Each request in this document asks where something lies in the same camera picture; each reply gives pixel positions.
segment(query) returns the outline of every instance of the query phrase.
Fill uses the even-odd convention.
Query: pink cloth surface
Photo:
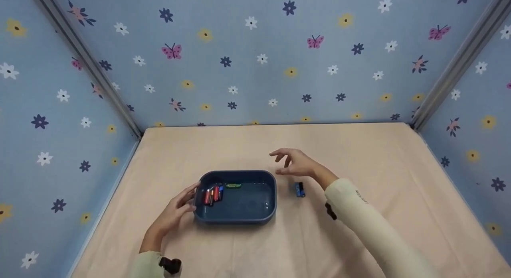
[[[73,277],[126,277],[147,227],[168,201],[212,170],[279,166],[302,149],[350,178],[407,242],[446,278],[509,278],[491,243],[423,140],[402,123],[150,128]],[[358,238],[325,209],[310,178],[275,176],[277,211],[262,227],[201,227],[193,215],[164,240],[183,278],[381,278]],[[303,181],[305,198],[292,183]]]

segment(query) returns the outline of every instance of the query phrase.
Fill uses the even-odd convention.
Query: blue plastic tray
[[[265,170],[211,171],[203,175],[197,187],[194,211],[199,222],[208,224],[264,224],[277,207],[276,182]],[[223,198],[213,206],[204,204],[205,191],[217,183],[224,185]],[[226,188],[239,183],[240,188]]]

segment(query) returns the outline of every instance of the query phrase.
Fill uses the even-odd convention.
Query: metal frame
[[[108,80],[108,77],[101,70],[101,67],[91,55],[89,49],[79,38],[77,32],[71,27],[69,21],[66,19],[63,11],[59,8],[55,0],[34,0],[38,6],[41,7],[42,11],[46,14],[46,17],[53,22],[57,28],[58,33],[67,43],[67,45],[76,53],[80,58],[80,63],[84,69],[91,75],[93,81],[95,81],[105,92],[107,100],[112,105],[113,109],[124,119],[128,124],[133,134],[138,138],[142,139],[142,131],[139,129],[133,118],[129,114],[124,102],[121,100],[114,87]]]
[[[511,0],[492,0],[446,71],[418,109],[410,127],[419,132],[456,86],[511,12]]]

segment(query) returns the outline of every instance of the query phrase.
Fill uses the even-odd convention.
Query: blue wallpaper
[[[137,140],[32,0],[0,25],[0,277],[64,277]]]
[[[142,129],[409,122],[491,0],[57,0]]]
[[[511,264],[511,16],[422,136]]]

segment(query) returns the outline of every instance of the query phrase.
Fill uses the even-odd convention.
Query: pink butterfly
[[[447,32],[451,29],[451,26],[445,25],[442,29],[440,29],[440,25],[436,25],[436,29],[432,28],[429,30],[429,39],[430,40],[442,40],[442,36],[447,34]]]
[[[163,51],[163,53],[166,54],[166,58],[168,58],[169,60],[173,58],[181,60],[181,45],[176,45],[176,43],[174,43],[172,47],[169,47],[167,44],[165,45],[166,47],[162,47],[161,51]]]
[[[316,38],[314,38],[314,36],[312,36],[312,38],[307,39],[307,45],[309,45],[309,49],[312,49],[312,48],[319,49],[319,47],[324,39],[325,39],[325,37],[323,37],[321,35],[317,36]]]
[[[80,64],[80,61],[71,57],[74,61],[71,62],[71,64],[73,65],[73,67],[77,68],[79,71],[82,70],[82,64]]]

